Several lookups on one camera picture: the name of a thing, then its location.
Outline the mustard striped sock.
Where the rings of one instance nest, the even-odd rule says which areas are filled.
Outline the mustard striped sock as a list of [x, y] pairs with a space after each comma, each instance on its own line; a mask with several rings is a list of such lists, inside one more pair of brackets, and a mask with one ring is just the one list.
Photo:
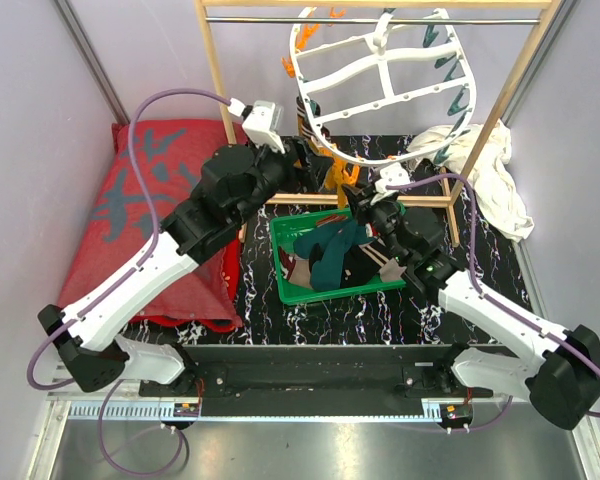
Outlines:
[[320, 114], [321, 114], [320, 105], [316, 101], [311, 100], [309, 102], [308, 110], [306, 110], [303, 115], [303, 127], [302, 127], [303, 134], [306, 138], [308, 138], [312, 142], [312, 144], [314, 145], [314, 147], [316, 149], [321, 148], [322, 144], [320, 142], [319, 136], [314, 132], [314, 129], [311, 126], [311, 123], [309, 121], [309, 115], [316, 117], [316, 116], [319, 116]]
[[310, 140], [313, 136], [313, 131], [307, 120], [306, 105], [301, 96], [296, 97], [296, 118], [298, 134]]

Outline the dark teal sock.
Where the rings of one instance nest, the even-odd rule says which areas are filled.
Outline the dark teal sock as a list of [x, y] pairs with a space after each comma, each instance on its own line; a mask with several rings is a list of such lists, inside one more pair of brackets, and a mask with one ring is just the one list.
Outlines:
[[317, 292], [338, 290], [346, 254], [352, 247], [368, 242], [366, 228], [353, 219], [318, 226], [294, 240], [287, 280]]

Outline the white oval clip hanger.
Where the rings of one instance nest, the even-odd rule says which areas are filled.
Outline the white oval clip hanger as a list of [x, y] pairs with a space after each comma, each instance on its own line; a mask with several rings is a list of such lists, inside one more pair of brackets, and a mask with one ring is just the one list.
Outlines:
[[[297, 18], [314, 17], [315, 9], [307, 7]], [[397, 18], [394, 10], [387, 8], [379, 16], [381, 22], [372, 24], [374, 30], [359, 35], [350, 36], [344, 40], [309, 48], [307, 43], [319, 24], [293, 24], [289, 38], [289, 55], [284, 59], [287, 73], [295, 79], [298, 96], [305, 102], [306, 110], [309, 102], [318, 93], [325, 93], [359, 75], [374, 72], [377, 75], [380, 92], [371, 100], [356, 100], [349, 107], [342, 107], [328, 112], [321, 107], [321, 114], [309, 121], [314, 132], [319, 136], [322, 148], [327, 152], [342, 158], [344, 161], [357, 165], [382, 166], [394, 162], [403, 162], [417, 157], [434, 154], [440, 158], [447, 147], [470, 125], [477, 100], [477, 87], [473, 72], [466, 59], [464, 48], [458, 38], [455, 26], [452, 25], [417, 25], [425, 28], [422, 44], [419, 47], [391, 47], [389, 38], [392, 34], [410, 28], [412, 25], [389, 25], [390, 18]], [[447, 10], [437, 8], [423, 18], [452, 19]], [[301, 62], [312, 56], [341, 50], [348, 46], [362, 45], [366, 52], [359, 58], [353, 59], [333, 73], [321, 77], [310, 78], [301, 69]], [[390, 66], [395, 63], [431, 62], [436, 69], [446, 68], [443, 79], [419, 88], [410, 87], [400, 90], [397, 82], [392, 79]], [[328, 126], [342, 120], [350, 120], [355, 116], [380, 112], [393, 106], [404, 106], [407, 103], [425, 96], [434, 96], [446, 91], [452, 91], [455, 97], [447, 109], [447, 116], [454, 123], [440, 139], [424, 145], [414, 151], [408, 151], [398, 156], [380, 159], [365, 159], [344, 153], [331, 143]]]

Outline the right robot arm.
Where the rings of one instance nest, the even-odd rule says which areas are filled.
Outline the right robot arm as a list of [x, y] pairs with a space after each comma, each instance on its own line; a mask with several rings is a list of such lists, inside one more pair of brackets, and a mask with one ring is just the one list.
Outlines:
[[593, 330], [569, 330], [482, 284], [473, 266], [443, 251], [443, 229], [430, 209], [404, 208], [396, 194], [380, 199], [371, 186], [344, 192], [352, 217], [383, 241], [415, 296], [468, 320], [510, 352], [456, 348], [434, 371], [440, 393], [482, 388], [519, 398], [563, 430], [593, 415], [600, 399], [600, 339]]

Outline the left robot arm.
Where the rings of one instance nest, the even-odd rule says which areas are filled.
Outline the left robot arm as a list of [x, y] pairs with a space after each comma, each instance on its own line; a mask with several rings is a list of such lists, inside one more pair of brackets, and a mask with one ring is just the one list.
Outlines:
[[280, 151], [266, 145], [216, 150], [202, 165], [191, 194], [129, 261], [80, 300], [39, 312], [48, 341], [70, 375], [66, 382], [91, 393], [120, 380], [149, 381], [173, 395], [188, 394], [196, 372], [181, 348], [133, 341], [121, 329], [163, 290], [236, 239], [276, 193], [318, 189], [329, 163], [302, 137], [284, 140]]

